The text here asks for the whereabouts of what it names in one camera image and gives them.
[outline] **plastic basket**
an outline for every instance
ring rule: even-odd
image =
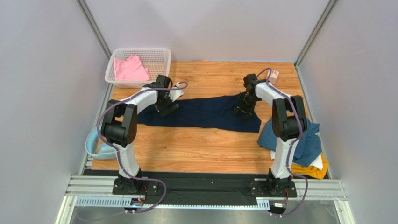
[[[145,68],[148,68],[150,81],[115,81],[114,57],[126,60],[137,55]],[[169,76],[171,52],[167,48],[118,48],[109,59],[105,81],[119,88],[142,88],[145,84],[156,81],[158,75]]]

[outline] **wood grain table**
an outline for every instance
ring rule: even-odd
[[[169,77],[173,83],[189,83],[180,99],[209,98],[245,91],[243,78],[267,67],[280,72],[277,88],[302,96],[293,63],[177,61],[171,62]],[[120,100],[137,91],[139,89],[115,88],[112,98]],[[271,118],[272,107],[261,101],[255,112],[262,121],[261,132]],[[268,173],[273,161],[269,150],[257,145],[259,135],[217,128],[139,124],[134,141],[135,155],[141,169],[148,171]],[[119,166],[116,159],[94,160],[92,169],[114,170]]]

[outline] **pink towel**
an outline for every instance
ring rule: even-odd
[[[114,57],[115,80],[117,81],[149,81],[148,69],[144,68],[137,55],[130,56],[126,61]]]

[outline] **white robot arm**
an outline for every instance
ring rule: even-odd
[[[127,175],[140,177],[140,167],[137,164],[134,154],[134,138],[137,127],[137,114],[150,105],[154,105],[162,117],[178,108],[178,104],[172,104],[184,94],[179,88],[179,83],[172,87],[176,90],[164,90],[168,88],[171,80],[166,76],[158,76],[156,82],[145,85],[137,95],[130,101],[116,106],[105,117],[101,127],[101,134],[119,149],[116,158],[123,167],[119,169],[122,178],[130,179]],[[107,107],[111,107],[119,101],[110,100]],[[116,121],[116,117],[123,116],[123,121]]]
[[[270,192],[278,194],[292,185],[289,169],[291,169],[294,151],[298,143],[295,139],[300,134],[295,116],[288,116],[287,111],[297,114],[302,132],[305,132],[307,121],[304,102],[301,96],[282,93],[266,80],[258,80],[255,74],[249,74],[243,80],[246,91],[239,96],[235,114],[242,112],[245,114],[244,118],[250,117],[256,102],[260,100],[264,100],[272,106],[272,130],[277,137],[277,147],[268,180]],[[289,101],[293,102],[294,108],[291,107]]]

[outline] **white wall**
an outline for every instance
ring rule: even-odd
[[[297,59],[328,0],[87,0],[110,48],[166,47],[172,60]]]
[[[1,1],[0,223],[54,223],[105,90],[75,0]]]
[[[356,223],[396,223],[398,1],[341,0],[300,71]]]

